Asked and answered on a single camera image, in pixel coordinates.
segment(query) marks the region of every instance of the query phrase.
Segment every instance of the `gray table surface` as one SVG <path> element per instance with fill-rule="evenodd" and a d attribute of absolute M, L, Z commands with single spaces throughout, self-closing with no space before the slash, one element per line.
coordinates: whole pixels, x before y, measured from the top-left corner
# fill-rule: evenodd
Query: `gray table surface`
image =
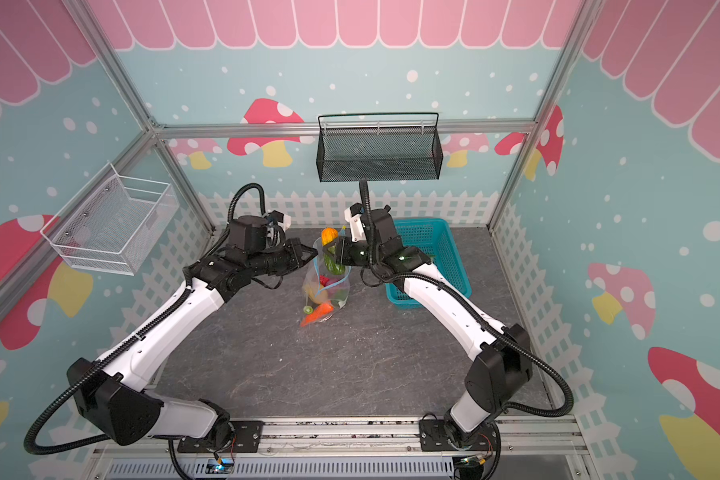
<path fill-rule="evenodd" d="M 487 229 L 452 231 L 472 302 L 507 325 L 519 322 Z M 288 231 L 307 245 L 319 235 Z M 207 398 L 232 417 L 442 415 L 458 400 L 471 361 L 426 309 L 400 310 L 383 286 L 363 285 L 357 268 L 346 307 L 299 327 L 305 274 L 274 291 L 242 289 L 170 355 L 156 392 Z M 550 406 L 538 370 L 513 400 Z"/>

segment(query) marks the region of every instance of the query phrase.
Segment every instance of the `white dot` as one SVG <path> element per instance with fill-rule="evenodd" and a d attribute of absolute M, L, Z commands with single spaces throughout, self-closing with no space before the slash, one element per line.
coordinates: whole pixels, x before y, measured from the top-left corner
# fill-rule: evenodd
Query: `white dot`
<path fill-rule="evenodd" d="M 20 216 L 16 221 L 27 232 L 37 232 L 45 225 L 45 219 L 42 215 Z"/>
<path fill-rule="evenodd" d="M 619 293 L 619 295 L 621 296 L 621 299 L 627 303 L 629 303 L 635 299 L 635 293 L 628 286 L 624 286 L 621 289 L 621 292 Z"/>
<path fill-rule="evenodd" d="M 696 399 L 693 398 L 691 390 L 675 379 L 664 380 L 661 384 L 673 397 L 680 400 L 680 403 L 688 407 L 692 412 L 696 410 Z"/>
<path fill-rule="evenodd" d="M 699 300 L 704 306 L 713 306 L 715 304 L 715 297 L 711 296 L 709 293 L 704 293 L 703 295 L 701 295 Z"/>
<path fill-rule="evenodd" d="M 646 330 L 641 325 L 637 325 L 636 323 L 632 325 L 632 333 L 634 333 L 635 338 L 637 338 L 638 340 L 644 340 L 646 338 Z"/>
<path fill-rule="evenodd" d="M 290 117 L 291 115 L 293 115 L 293 110 L 281 103 L 277 104 L 277 112 L 283 117 Z"/>
<path fill-rule="evenodd" d="M 710 242 L 720 241 L 720 221 L 715 220 L 704 226 L 704 238 Z"/>
<path fill-rule="evenodd" d="M 705 382 L 720 390 L 720 370 L 701 362 L 696 362 L 696 369 Z"/>
<path fill-rule="evenodd" d="M 32 302 L 32 304 L 29 305 L 29 308 L 27 309 L 27 320 L 29 321 L 29 323 L 35 326 L 40 326 L 43 324 L 46 302 L 48 302 L 48 299 L 41 298 Z"/>

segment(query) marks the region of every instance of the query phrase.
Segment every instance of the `black mounting plate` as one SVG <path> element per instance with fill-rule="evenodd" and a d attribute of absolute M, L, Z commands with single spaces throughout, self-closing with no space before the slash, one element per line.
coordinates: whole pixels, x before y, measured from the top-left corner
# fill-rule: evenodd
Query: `black mounting plate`
<path fill-rule="evenodd" d="M 262 439 L 264 422 L 230 420 L 235 427 L 234 453 L 256 453 L 259 451 L 259 442 Z M 178 453 L 209 453 L 207 448 L 197 446 L 194 438 L 185 437 L 179 442 Z"/>
<path fill-rule="evenodd" d="M 448 434 L 445 431 L 445 420 L 427 419 L 418 421 L 419 441 L 422 445 L 423 452 L 452 452 L 456 450 L 448 440 Z M 492 443 L 495 443 L 495 432 L 491 425 L 481 423 L 464 442 L 460 449 L 466 449 L 470 452 L 486 452 L 489 450 L 488 437 Z"/>

